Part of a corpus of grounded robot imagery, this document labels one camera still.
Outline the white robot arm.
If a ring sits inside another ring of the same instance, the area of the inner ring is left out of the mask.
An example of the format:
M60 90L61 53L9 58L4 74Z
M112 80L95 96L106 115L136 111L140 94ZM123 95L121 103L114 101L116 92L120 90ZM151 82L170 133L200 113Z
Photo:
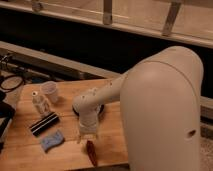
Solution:
M118 101L131 171L200 171L202 79L195 52L166 48L75 97L79 135L97 133L101 106Z

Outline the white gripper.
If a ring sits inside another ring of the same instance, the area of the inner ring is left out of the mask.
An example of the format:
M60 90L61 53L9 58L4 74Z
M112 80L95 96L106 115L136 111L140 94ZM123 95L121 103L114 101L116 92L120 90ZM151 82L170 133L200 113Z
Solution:
M98 125L99 118L98 113L95 111L81 112L79 114L79 135L77 138L77 143L79 144L83 138L83 135L93 134L94 140L98 140Z

